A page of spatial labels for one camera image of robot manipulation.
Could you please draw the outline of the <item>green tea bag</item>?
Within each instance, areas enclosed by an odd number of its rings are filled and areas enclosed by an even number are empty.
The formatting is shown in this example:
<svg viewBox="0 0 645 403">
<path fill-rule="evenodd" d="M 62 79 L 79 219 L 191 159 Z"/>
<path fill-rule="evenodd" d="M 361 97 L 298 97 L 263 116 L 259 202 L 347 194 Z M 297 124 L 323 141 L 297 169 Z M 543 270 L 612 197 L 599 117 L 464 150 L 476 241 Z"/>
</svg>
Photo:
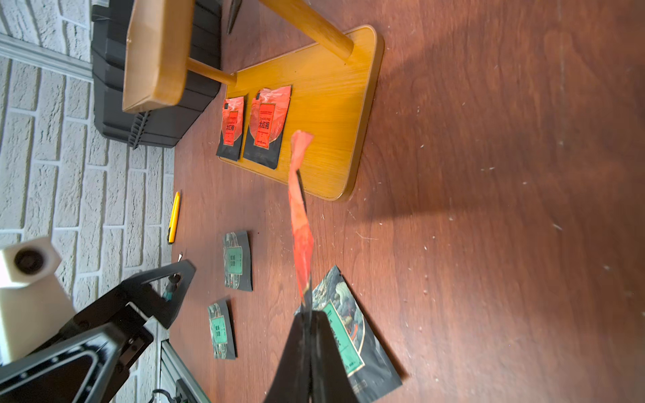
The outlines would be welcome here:
<svg viewBox="0 0 645 403">
<path fill-rule="evenodd" d="M 237 358 L 229 300 L 223 298 L 208 307 L 208 322 L 215 359 Z"/>
<path fill-rule="evenodd" d="M 248 233 L 226 233 L 223 236 L 224 285 L 233 290 L 251 292 L 252 264 Z"/>
<path fill-rule="evenodd" d="M 402 385 L 339 267 L 313 289 L 312 309 L 329 319 L 349 384 L 359 402 L 375 402 Z"/>
</svg>

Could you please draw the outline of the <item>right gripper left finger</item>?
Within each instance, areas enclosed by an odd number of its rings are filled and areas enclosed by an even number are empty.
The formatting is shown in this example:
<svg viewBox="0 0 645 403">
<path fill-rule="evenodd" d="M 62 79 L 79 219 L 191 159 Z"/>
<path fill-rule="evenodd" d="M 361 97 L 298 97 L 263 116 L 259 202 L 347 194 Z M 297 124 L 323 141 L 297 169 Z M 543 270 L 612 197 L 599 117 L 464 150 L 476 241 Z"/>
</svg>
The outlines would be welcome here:
<svg viewBox="0 0 645 403">
<path fill-rule="evenodd" d="M 310 401 L 310 322 L 295 315 L 275 378 L 265 402 Z"/>
</svg>

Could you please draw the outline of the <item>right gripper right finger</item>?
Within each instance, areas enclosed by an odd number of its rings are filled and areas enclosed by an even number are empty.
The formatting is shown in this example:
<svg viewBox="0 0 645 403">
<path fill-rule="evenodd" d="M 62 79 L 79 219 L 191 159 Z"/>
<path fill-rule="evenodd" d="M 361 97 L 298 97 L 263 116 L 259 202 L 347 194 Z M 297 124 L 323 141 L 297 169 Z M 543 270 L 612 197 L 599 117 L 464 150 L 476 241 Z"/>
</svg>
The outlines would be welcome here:
<svg viewBox="0 0 645 403">
<path fill-rule="evenodd" d="M 314 311 L 312 313 L 311 331 L 312 402 L 357 402 L 329 319 L 324 312 Z"/>
</svg>

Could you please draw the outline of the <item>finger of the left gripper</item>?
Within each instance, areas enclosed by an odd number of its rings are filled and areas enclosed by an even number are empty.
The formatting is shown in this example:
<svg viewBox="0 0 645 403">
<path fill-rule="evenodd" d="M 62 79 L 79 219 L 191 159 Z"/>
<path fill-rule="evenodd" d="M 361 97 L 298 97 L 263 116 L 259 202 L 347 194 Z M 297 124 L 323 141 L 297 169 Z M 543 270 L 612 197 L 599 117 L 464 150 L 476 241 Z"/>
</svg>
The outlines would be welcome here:
<svg viewBox="0 0 645 403">
<path fill-rule="evenodd" d="M 115 324 L 83 332 L 1 368 L 2 402 L 109 402 L 154 341 Z"/>
<path fill-rule="evenodd" d="M 154 317 L 161 326 L 168 329 L 178 317 L 195 274 L 196 267 L 190 261 L 182 260 L 132 275 L 78 312 L 56 335 L 38 347 L 38 350 L 46 349 L 82 332 L 112 322 L 118 312 L 130 303 L 146 317 Z M 159 294 L 152 286 L 154 281 L 163 279 L 175 285 L 169 297 Z"/>
</svg>

